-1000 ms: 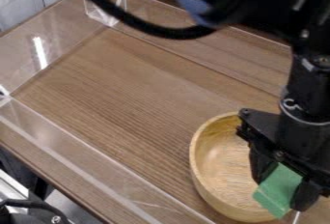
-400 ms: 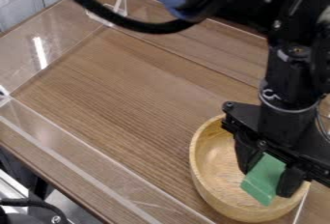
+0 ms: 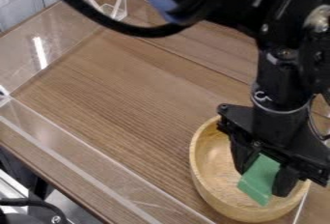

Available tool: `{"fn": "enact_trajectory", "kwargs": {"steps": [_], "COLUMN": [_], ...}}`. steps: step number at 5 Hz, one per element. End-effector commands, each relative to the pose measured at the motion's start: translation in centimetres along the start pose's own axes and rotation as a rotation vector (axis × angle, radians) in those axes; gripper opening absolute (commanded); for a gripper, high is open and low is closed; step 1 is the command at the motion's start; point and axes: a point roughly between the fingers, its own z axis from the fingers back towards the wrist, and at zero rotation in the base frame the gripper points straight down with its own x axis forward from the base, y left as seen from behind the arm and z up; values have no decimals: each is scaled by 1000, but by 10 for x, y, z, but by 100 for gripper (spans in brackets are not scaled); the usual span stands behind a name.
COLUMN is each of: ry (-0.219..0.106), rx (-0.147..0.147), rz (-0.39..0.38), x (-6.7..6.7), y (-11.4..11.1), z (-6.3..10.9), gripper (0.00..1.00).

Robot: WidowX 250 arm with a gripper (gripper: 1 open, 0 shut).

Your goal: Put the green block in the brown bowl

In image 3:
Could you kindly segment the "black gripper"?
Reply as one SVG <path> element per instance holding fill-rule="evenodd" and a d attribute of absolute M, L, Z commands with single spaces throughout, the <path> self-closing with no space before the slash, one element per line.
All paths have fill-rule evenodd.
<path fill-rule="evenodd" d="M 218 129 L 231 141 L 236 171 L 243 174 L 259 154 L 279 163 L 272 194 L 288 196 L 298 181 L 330 183 L 330 148 L 311 120 L 311 98 L 298 105 L 278 105 L 272 100 L 251 98 L 252 105 L 222 103 Z"/>

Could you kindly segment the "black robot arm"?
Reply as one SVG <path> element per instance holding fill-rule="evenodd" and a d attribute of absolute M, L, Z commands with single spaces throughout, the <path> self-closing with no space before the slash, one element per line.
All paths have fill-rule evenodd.
<path fill-rule="evenodd" d="M 140 38 L 175 35 L 207 20 L 254 39 L 259 59 L 250 106 L 220 104 L 218 128 L 246 174 L 260 156 L 279 165 L 276 197 L 298 182 L 330 183 L 330 147 L 311 122 L 311 103 L 330 104 L 330 0 L 148 0 L 166 23 L 140 27 L 99 12 L 84 0 L 61 0 L 103 27 Z"/>

